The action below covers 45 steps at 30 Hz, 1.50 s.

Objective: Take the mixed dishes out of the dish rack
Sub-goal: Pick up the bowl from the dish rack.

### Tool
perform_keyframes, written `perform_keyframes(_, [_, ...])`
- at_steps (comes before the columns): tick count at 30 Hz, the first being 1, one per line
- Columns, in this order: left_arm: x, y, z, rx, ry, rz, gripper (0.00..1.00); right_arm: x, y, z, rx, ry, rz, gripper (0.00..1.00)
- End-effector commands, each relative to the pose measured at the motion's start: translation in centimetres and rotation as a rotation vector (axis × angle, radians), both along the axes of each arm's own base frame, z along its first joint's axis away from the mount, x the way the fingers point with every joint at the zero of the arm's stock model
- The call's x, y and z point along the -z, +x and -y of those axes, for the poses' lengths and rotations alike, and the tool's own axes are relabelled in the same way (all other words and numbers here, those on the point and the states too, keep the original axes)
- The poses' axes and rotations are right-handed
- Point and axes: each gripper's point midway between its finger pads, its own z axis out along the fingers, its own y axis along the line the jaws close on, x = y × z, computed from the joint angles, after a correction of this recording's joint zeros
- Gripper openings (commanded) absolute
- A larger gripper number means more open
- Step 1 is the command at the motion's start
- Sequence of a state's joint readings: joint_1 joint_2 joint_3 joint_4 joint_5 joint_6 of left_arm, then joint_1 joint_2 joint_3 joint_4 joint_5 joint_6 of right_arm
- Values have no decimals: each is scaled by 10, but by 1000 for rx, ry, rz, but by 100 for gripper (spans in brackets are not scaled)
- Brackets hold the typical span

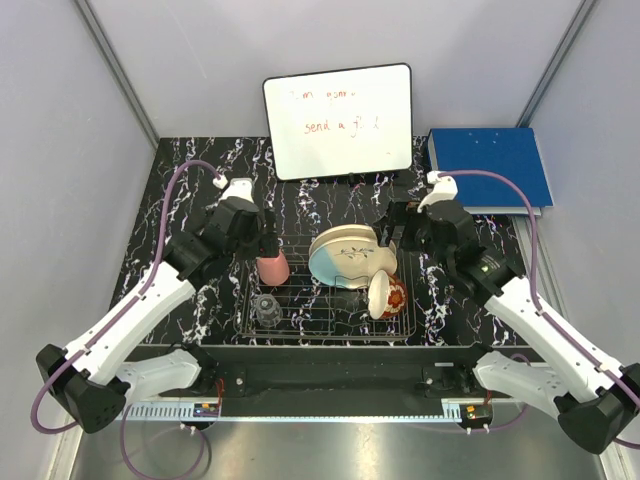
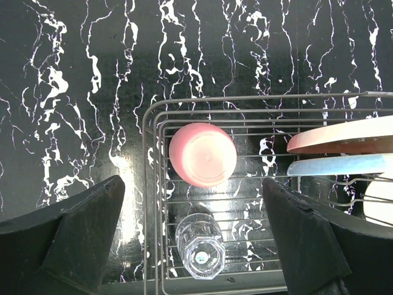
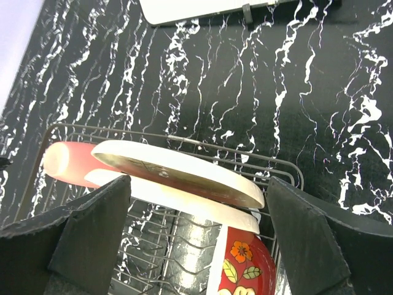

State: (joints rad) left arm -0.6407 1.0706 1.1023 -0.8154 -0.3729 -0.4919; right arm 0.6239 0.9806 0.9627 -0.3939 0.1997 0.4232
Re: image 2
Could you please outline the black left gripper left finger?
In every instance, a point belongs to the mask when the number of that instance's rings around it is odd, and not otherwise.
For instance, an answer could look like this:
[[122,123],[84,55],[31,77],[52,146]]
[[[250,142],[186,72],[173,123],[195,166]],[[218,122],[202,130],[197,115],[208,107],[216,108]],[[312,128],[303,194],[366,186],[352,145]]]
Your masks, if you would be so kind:
[[98,294],[124,195],[115,175],[1,222],[1,294]]

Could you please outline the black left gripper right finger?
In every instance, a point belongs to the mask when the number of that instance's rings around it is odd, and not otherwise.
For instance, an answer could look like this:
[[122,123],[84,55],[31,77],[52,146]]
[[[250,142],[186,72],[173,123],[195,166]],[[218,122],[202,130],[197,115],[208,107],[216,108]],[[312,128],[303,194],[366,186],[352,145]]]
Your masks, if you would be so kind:
[[262,191],[289,294],[392,294],[392,228],[275,179]]

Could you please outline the blue and cream plate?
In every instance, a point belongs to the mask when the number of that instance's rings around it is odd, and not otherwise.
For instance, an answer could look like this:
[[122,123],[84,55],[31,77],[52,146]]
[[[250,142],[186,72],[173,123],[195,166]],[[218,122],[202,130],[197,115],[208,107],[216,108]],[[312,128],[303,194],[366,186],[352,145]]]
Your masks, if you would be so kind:
[[392,153],[347,155],[299,160],[289,165],[287,176],[359,175],[392,169]]

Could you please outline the pink plastic cup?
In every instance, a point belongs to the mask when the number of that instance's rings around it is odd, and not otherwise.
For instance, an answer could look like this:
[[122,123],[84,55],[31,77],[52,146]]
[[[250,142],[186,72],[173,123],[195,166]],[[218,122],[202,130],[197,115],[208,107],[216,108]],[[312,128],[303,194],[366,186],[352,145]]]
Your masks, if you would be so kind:
[[237,151],[221,128],[208,123],[181,127],[169,143],[169,159],[178,176],[196,187],[214,187],[233,174]]

